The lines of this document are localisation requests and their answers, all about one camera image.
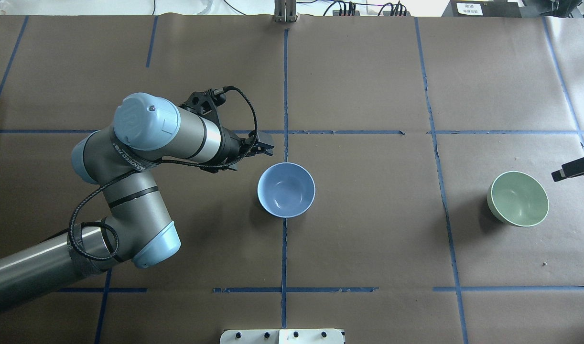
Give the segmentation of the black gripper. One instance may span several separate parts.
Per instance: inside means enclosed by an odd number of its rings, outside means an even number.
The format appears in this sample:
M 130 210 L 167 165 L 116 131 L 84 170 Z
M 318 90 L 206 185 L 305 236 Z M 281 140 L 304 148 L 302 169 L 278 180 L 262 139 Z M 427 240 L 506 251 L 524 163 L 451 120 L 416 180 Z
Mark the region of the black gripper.
M 246 139 L 240 138 L 234 132 L 224 129 L 224 161 L 220 169 L 231 169 L 234 161 L 239 161 L 244 157 L 266 154 L 273 156 L 275 147 L 274 139 L 270 134 L 257 134 L 256 130 L 249 133 Z

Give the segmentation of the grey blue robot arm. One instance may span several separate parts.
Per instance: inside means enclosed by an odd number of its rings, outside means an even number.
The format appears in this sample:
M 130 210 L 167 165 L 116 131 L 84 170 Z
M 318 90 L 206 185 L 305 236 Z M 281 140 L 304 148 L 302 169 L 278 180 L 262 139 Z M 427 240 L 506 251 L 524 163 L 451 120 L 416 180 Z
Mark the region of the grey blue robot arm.
M 82 140 L 72 151 L 74 169 L 99 188 L 73 210 L 67 229 L 0 259 L 0 314 L 51 292 L 95 292 L 71 284 L 128 260 L 149 268 L 178 252 L 178 233 L 150 172 L 168 163 L 164 145 L 187 144 L 194 155 L 173 164 L 213 173 L 274 148 L 270 131 L 254 128 L 240 139 L 220 125 L 217 107 L 227 91 L 196 92 L 180 106 L 132 94 L 110 127 Z

